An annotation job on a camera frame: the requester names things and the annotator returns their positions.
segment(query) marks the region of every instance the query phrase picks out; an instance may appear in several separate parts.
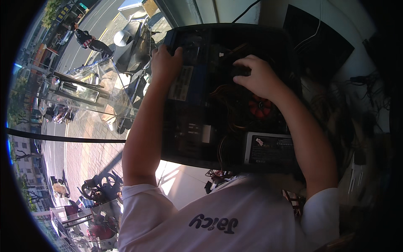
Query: street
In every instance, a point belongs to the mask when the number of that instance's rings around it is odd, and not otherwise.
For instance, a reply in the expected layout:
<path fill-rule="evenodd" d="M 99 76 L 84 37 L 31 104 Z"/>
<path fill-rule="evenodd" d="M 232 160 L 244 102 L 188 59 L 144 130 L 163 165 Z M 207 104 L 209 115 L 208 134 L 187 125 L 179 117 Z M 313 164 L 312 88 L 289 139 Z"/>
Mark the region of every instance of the street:
<path fill-rule="evenodd" d="M 79 29 L 88 31 L 90 35 L 95 36 L 108 46 L 113 44 L 113 37 L 116 32 L 122 30 L 128 23 L 126 18 L 117 11 L 123 2 L 124 0 L 102 0 L 84 17 L 79 24 Z M 153 24 L 152 31 L 157 32 L 153 35 L 156 42 L 162 40 L 166 32 L 171 29 L 166 19 L 158 12 L 159 10 L 156 11 L 151 22 Z M 97 54 L 93 53 L 90 57 L 90 53 L 91 50 L 83 49 L 73 35 L 61 55 L 56 70 L 65 73 L 69 69 L 81 67 L 87 60 L 88 64 L 91 64 L 97 58 Z M 80 109 L 74 120 L 68 125 L 44 122 L 42 134 L 96 139 L 124 140 L 126 138 L 127 130 L 123 134 L 119 134 L 116 130 L 111 131 L 108 125 L 101 121 L 101 116 L 101 113 Z M 92 179 L 94 176 L 102 178 L 113 174 L 114 180 L 119 181 L 119 183 L 113 187 L 112 191 L 109 190 L 105 193 L 109 194 L 109 197 L 114 197 L 121 190 L 119 186 L 123 185 L 121 164 L 123 147 L 124 144 L 46 141 L 43 143 L 42 150 L 48 180 L 50 180 L 50 176 L 65 179 L 70 200 L 76 202 L 81 195 L 77 187 L 81 188 L 86 179 Z M 52 199 L 57 206 L 69 204 L 67 198 L 52 197 Z"/>
<path fill-rule="evenodd" d="M 80 23 L 79 29 L 88 31 L 90 35 L 99 39 L 105 31 L 106 25 L 118 14 L 118 8 L 124 1 L 102 0 Z M 82 48 L 76 37 L 72 35 L 56 70 L 64 73 L 70 69 L 81 67 L 90 53 L 91 50 Z"/>
<path fill-rule="evenodd" d="M 63 123 L 44 122 L 42 125 L 43 133 L 47 135 L 64 136 L 66 132 L 66 125 Z M 63 171 L 65 171 L 64 165 L 64 142 L 44 141 L 42 146 L 42 153 L 44 155 L 47 179 L 50 181 L 50 176 L 54 176 L 57 179 L 63 178 Z M 66 198 L 55 199 L 55 206 L 63 206 L 66 204 Z"/>

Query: dark hair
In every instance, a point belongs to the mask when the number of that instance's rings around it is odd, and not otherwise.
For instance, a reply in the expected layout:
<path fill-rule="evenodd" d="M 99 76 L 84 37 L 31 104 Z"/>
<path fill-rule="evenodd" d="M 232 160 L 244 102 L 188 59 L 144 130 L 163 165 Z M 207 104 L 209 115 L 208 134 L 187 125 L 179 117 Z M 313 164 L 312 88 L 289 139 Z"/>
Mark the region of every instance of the dark hair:
<path fill-rule="evenodd" d="M 74 31 L 75 30 L 75 22 L 73 21 L 73 22 L 71 22 L 70 24 L 69 24 L 69 31 Z"/>

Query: pedestrian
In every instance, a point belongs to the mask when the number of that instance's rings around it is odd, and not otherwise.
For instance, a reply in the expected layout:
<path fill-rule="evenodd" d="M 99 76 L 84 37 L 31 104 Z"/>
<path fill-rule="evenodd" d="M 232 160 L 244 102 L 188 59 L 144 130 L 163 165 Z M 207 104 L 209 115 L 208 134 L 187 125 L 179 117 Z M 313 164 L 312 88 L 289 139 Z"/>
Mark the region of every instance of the pedestrian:
<path fill-rule="evenodd" d="M 336 160 L 322 129 L 299 98 L 262 59 L 234 62 L 251 69 L 234 82 L 272 101 L 284 116 L 306 180 L 301 219 L 259 174 L 240 174 L 179 211 L 157 187 L 163 111 L 182 69 L 182 48 L 152 52 L 153 78 L 127 136 L 119 251 L 313 251 L 339 237 Z"/>
<path fill-rule="evenodd" d="M 112 56 L 113 52 L 107 45 L 97 40 L 94 36 L 90 35 L 88 31 L 82 31 L 78 29 L 78 23 L 71 22 L 71 24 L 69 25 L 69 31 L 74 31 L 77 42 L 81 45 L 82 48 L 89 48 L 91 50 L 100 52 L 102 58 L 109 58 Z"/>

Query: white helmet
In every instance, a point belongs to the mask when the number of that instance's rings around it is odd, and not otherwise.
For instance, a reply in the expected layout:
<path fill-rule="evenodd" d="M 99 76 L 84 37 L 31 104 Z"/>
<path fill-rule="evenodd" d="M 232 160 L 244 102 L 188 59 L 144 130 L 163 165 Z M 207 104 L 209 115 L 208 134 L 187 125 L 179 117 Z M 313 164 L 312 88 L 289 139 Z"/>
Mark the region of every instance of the white helmet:
<path fill-rule="evenodd" d="M 126 46 L 131 34 L 128 31 L 118 31 L 113 38 L 113 42 L 117 46 Z"/>

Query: car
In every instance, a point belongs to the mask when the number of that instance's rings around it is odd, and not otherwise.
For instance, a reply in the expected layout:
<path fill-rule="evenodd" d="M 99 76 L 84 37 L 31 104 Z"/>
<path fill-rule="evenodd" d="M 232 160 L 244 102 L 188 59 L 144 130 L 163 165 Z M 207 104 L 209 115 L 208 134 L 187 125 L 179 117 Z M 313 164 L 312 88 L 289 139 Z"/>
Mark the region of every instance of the car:
<path fill-rule="evenodd" d="M 35 147 L 36 147 L 36 152 L 38 152 L 38 153 L 42 153 L 42 146 L 41 146 L 41 140 L 38 140 L 38 139 L 34 139 L 34 144 L 35 144 Z"/>
<path fill-rule="evenodd" d="M 60 45 L 66 44 L 67 41 L 70 39 L 70 37 L 71 37 L 72 34 L 73 34 L 73 31 L 66 31 L 66 32 L 63 34 L 62 39 L 59 41 L 59 44 L 60 44 Z"/>

